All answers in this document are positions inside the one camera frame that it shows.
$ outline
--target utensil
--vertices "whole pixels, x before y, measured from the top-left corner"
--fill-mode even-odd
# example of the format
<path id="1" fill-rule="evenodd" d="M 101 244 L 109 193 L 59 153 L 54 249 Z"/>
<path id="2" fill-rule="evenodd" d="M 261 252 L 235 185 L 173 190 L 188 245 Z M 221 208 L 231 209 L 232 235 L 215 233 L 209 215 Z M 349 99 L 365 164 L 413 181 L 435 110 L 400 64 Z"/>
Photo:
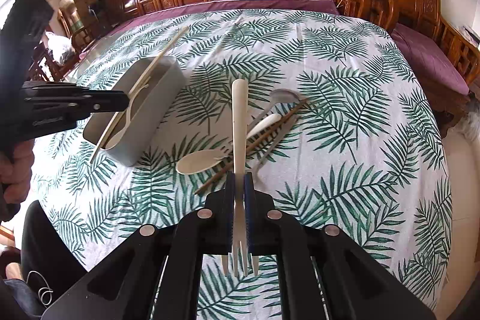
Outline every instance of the utensil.
<path id="1" fill-rule="evenodd" d="M 280 121 L 275 122 L 268 131 L 263 133 L 258 139 L 256 139 L 252 144 L 250 144 L 247 147 L 247 153 L 252 152 L 257 146 L 259 146 L 266 138 L 268 138 L 273 132 L 275 132 L 284 122 L 288 121 L 292 115 L 294 115 L 301 107 L 303 107 L 304 104 L 306 104 L 307 100 L 301 100 L 298 105 L 296 105 L 294 108 L 292 108 L 285 116 L 283 116 Z M 210 179 L 208 179 L 202 186 L 200 186 L 196 191 L 195 194 L 200 194 L 203 193 L 212 185 L 212 183 L 217 182 L 220 180 L 225 172 L 227 172 L 230 168 L 233 167 L 233 162 L 225 164 L 225 167 L 223 167 L 219 172 L 217 172 L 215 175 L 213 175 Z"/>
<path id="2" fill-rule="evenodd" d="M 249 139 L 257 133 L 263 131 L 265 128 L 279 121 L 279 119 L 281 118 L 282 116 L 278 113 L 270 114 L 262 121 L 260 121 L 260 123 L 249 132 L 246 139 Z M 232 148 L 229 148 L 226 151 L 221 149 L 214 149 L 192 152 L 181 158 L 177 162 L 175 168 L 179 174 L 197 174 L 198 172 L 208 170 L 209 168 L 212 168 L 213 166 L 219 164 L 220 161 L 230 155 L 231 152 Z"/>
<path id="3" fill-rule="evenodd" d="M 140 75 L 140 77 L 138 78 L 136 83 L 130 89 L 130 92 L 128 93 L 128 97 L 130 99 L 136 95 L 138 90 L 143 88 L 146 81 L 148 80 L 148 78 L 152 74 L 153 70 L 157 66 L 157 63 L 159 62 L 159 60 L 165 55 L 165 53 L 167 53 L 177 43 L 177 41 L 181 38 L 181 36 L 183 36 L 189 29 L 190 28 L 188 26 L 185 26 L 182 29 L 180 29 L 180 31 L 177 33 L 177 35 L 166 45 L 166 47 L 158 54 L 158 56 L 153 59 L 152 63 L 150 63 L 148 65 L 146 70 L 143 72 L 143 74 Z M 120 119 L 122 118 L 124 113 L 125 112 L 116 112 L 113 115 L 109 124 L 107 125 L 107 127 L 103 131 L 102 136 L 98 140 L 98 143 L 95 146 L 95 149 L 92 153 L 92 156 L 90 156 L 90 159 L 88 160 L 89 164 L 91 164 L 93 162 L 93 160 L 96 157 L 98 151 L 105 144 L 105 142 L 108 140 L 108 138 L 110 137 L 110 134 L 112 133 L 113 129 L 117 126 L 118 122 L 120 121 Z"/>
<path id="4" fill-rule="evenodd" d="M 125 131 L 127 130 L 127 128 L 129 127 L 130 125 L 130 122 L 131 122 L 131 108 L 133 107 L 134 105 L 134 100 L 135 98 L 138 97 L 138 94 L 144 89 L 144 88 L 148 88 L 148 84 L 146 84 L 145 86 L 143 86 L 140 90 L 138 90 L 136 92 L 136 94 L 131 98 L 130 100 L 130 104 L 128 105 L 127 107 L 127 115 L 125 117 L 125 126 L 120 129 L 117 133 L 115 133 L 109 141 L 106 142 L 106 145 L 105 145 L 105 148 L 108 149 L 108 148 L 112 148 L 113 146 L 117 145 L 118 142 L 122 139 L 123 135 L 125 134 Z"/>
<path id="5" fill-rule="evenodd" d="M 295 103 L 299 101 L 300 95 L 296 91 L 289 90 L 288 88 L 277 88 L 276 90 L 271 91 L 270 102 L 268 103 L 267 107 L 248 125 L 247 132 L 250 132 L 277 103 Z"/>
<path id="6" fill-rule="evenodd" d="M 243 204 L 243 177 L 245 175 L 246 135 L 247 135 L 248 82 L 237 79 L 232 83 L 233 120 L 233 172 L 235 174 L 235 205 L 233 209 L 233 275 L 238 276 L 238 251 L 242 256 L 243 274 L 248 275 L 247 230 L 245 227 L 245 206 Z M 229 270 L 228 255 L 222 255 L 225 274 Z"/>
<path id="7" fill-rule="evenodd" d="M 251 175 L 253 176 L 253 180 L 255 180 L 255 178 L 258 176 L 258 170 L 260 170 L 260 167 L 263 165 L 263 162 L 265 162 L 267 156 L 274 150 L 278 143 L 282 141 L 282 139 L 287 135 L 287 133 L 291 131 L 292 127 L 297 122 L 297 119 L 298 116 L 293 115 L 287 122 L 282 125 L 282 128 L 275 136 L 273 143 L 268 147 L 268 150 L 265 151 L 260 160 L 258 160 L 258 162 L 250 170 Z"/>

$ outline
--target human hand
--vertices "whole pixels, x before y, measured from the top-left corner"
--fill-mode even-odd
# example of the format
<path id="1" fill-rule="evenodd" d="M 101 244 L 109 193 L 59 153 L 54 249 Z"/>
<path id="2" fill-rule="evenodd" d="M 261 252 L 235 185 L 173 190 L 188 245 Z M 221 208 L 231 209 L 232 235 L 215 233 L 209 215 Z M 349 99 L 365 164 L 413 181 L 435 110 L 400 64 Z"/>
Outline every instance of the human hand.
<path id="1" fill-rule="evenodd" d="M 13 151 L 13 164 L 0 153 L 0 183 L 8 185 L 3 193 L 8 204 L 19 204 L 27 198 L 35 160 L 34 143 L 35 140 L 18 143 Z"/>

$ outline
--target metal screw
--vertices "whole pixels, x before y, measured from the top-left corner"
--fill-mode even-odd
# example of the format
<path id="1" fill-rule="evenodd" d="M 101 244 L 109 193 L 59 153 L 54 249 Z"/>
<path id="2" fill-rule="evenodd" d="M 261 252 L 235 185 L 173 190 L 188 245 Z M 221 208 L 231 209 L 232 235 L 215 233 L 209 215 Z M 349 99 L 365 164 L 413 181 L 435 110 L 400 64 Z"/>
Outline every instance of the metal screw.
<path id="1" fill-rule="evenodd" d="M 155 227 L 149 224 L 140 228 L 140 234 L 142 236 L 151 236 L 154 233 L 155 233 Z"/>
<path id="2" fill-rule="evenodd" d="M 340 233 L 340 228 L 333 224 L 329 224 L 325 227 L 325 233 L 329 236 L 338 236 Z"/>
<path id="3" fill-rule="evenodd" d="M 272 209 L 271 211 L 268 211 L 267 217 L 272 220 L 280 220 L 282 218 L 282 212 L 277 209 Z"/>
<path id="4" fill-rule="evenodd" d="M 210 209 L 200 209 L 197 212 L 197 216 L 201 219 L 209 219 L 210 217 L 212 217 L 212 215 L 213 212 Z"/>

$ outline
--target leaf pattern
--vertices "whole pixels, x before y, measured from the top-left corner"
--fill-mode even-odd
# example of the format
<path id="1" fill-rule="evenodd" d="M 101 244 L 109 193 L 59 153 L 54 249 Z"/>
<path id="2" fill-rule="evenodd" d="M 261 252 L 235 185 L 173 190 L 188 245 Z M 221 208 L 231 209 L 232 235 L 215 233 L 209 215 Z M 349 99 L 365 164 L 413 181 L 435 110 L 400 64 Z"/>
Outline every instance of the leaf pattern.
<path id="1" fill-rule="evenodd" d="M 87 120 L 36 142 L 32 188 L 75 257 L 90 269 L 141 225 L 171 226 L 203 205 L 205 195 L 193 192 L 230 157 L 189 176 L 175 166 L 191 152 L 229 146 L 231 84 L 244 78 L 249 118 L 276 88 L 308 99 L 267 156 L 257 188 L 302 224 L 338 224 L 435 307 L 451 246 L 448 170 L 433 113 L 390 36 L 370 22 L 300 10 L 184 15 L 122 33 L 78 83 L 112 88 L 183 26 L 190 30 L 169 55 L 187 83 L 133 167 L 104 153 L 87 164 L 93 150 L 82 138 Z M 284 115 L 293 105 L 279 103 L 271 112 Z M 247 156 L 247 167 L 275 134 Z M 197 317 L 281 318 L 275 256 L 260 257 L 258 276 L 238 278 L 225 277 L 219 259 L 205 256 Z"/>

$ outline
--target gray utensil container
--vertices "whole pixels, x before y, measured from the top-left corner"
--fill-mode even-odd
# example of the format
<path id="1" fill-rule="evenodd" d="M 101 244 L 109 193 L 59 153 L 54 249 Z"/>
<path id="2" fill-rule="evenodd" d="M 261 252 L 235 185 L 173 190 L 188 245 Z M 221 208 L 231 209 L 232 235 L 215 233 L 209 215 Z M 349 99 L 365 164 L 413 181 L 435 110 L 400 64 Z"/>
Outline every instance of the gray utensil container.
<path id="1" fill-rule="evenodd" d="M 147 57 L 135 62 L 130 69 L 113 86 L 112 90 L 122 90 L 128 93 L 152 62 L 153 57 Z M 165 112 L 173 103 L 179 91 L 185 86 L 185 77 L 175 57 L 164 56 L 150 76 L 148 87 L 137 95 L 131 108 L 131 121 L 123 137 L 116 145 L 101 149 L 109 157 L 125 166 L 133 166 L 150 144 L 158 124 Z M 90 117 L 83 138 L 97 145 L 103 131 L 108 126 L 114 113 L 96 113 Z M 113 129 L 110 137 L 125 126 L 126 113 Z"/>

